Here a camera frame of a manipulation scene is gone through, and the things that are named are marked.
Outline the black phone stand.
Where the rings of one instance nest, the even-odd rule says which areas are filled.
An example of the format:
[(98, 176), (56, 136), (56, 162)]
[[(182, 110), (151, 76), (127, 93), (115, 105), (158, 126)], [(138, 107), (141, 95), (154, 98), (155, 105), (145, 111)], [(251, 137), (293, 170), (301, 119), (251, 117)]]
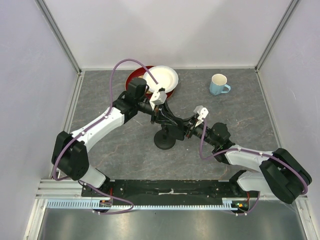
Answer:
[(169, 135), (169, 130), (166, 126), (162, 126), (153, 138), (154, 144), (161, 150), (169, 150), (176, 144), (176, 139)]

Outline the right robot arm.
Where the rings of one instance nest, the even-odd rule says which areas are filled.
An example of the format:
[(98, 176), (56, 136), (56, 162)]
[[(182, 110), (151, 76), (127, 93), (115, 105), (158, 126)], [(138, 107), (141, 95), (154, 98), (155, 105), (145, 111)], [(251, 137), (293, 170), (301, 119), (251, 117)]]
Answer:
[(240, 173), (229, 184), (233, 196), (240, 197), (250, 191), (269, 192), (282, 202), (292, 204), (297, 197), (308, 193), (312, 178), (286, 149), (258, 151), (242, 147), (230, 140), (227, 125), (221, 122), (208, 127), (205, 119), (193, 116), (184, 119), (183, 125), (187, 138), (200, 138), (200, 148), (204, 143), (213, 146), (211, 155), (200, 156), (202, 160), (217, 160), (254, 171)]

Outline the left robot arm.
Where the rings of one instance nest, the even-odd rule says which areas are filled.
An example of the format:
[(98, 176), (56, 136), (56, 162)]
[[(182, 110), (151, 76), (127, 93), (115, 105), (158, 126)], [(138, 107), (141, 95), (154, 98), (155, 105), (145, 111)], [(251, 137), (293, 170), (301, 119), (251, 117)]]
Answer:
[(185, 136), (184, 121), (169, 109), (164, 89), (147, 98), (148, 89), (146, 80), (135, 77), (127, 89), (95, 120), (72, 133), (60, 132), (51, 159), (54, 169), (60, 169), (74, 181), (91, 185), (95, 194), (104, 197), (110, 191), (110, 179), (90, 165), (88, 152), (111, 131), (142, 112), (151, 116), (152, 123), (162, 127), (154, 136), (156, 144), (168, 140), (172, 148), (177, 140), (182, 141)]

